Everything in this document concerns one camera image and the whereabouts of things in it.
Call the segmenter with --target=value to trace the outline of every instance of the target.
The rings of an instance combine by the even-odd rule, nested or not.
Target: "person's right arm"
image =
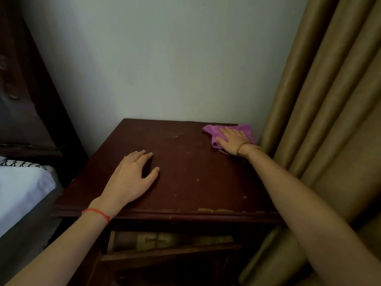
[[[221,131],[228,141],[217,141],[231,154],[248,142],[243,132]],[[279,214],[326,285],[381,284],[380,261],[322,198],[258,146],[244,144],[239,154],[246,156],[258,173]]]

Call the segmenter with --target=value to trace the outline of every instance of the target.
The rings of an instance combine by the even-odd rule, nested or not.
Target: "gold bracelet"
[[[241,146],[243,146],[244,144],[252,144],[252,145],[254,145],[254,146],[256,146],[256,148],[257,149],[259,149],[260,151],[262,150],[262,148],[260,147],[260,146],[257,146],[256,144],[253,144],[253,143],[250,143],[250,142],[247,142],[247,143],[243,143],[243,144],[241,144],[239,147],[238,147],[238,149],[237,149],[237,156],[241,156],[241,157],[245,157],[245,158],[247,158],[248,156],[249,156],[249,154],[239,154],[238,153],[238,151],[241,149]]]

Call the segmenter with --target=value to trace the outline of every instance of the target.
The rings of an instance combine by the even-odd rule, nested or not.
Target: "white wall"
[[[264,128],[307,0],[21,0],[88,154],[125,117]]]

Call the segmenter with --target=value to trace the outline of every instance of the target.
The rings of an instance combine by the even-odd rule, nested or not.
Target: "red bracelet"
[[[104,216],[104,218],[106,219],[107,224],[110,222],[110,217],[107,216],[104,212],[102,212],[102,211],[100,211],[100,210],[93,209],[93,208],[88,208],[88,209],[82,211],[82,215],[83,215],[85,212],[87,212],[87,211],[96,212],[96,213],[98,213],[98,214],[101,214],[101,215]]]

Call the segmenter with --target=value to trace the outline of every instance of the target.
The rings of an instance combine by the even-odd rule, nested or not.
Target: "purple cloth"
[[[224,129],[226,126],[223,125],[207,125],[202,130],[212,135],[212,147],[217,149],[222,149],[222,146],[216,141],[216,137],[220,137],[226,140],[226,137],[219,131],[219,129]],[[249,139],[251,143],[256,143],[253,137],[251,136],[250,125],[243,124],[237,125],[234,127],[227,127],[228,129],[236,129],[238,131],[243,131],[246,137]]]

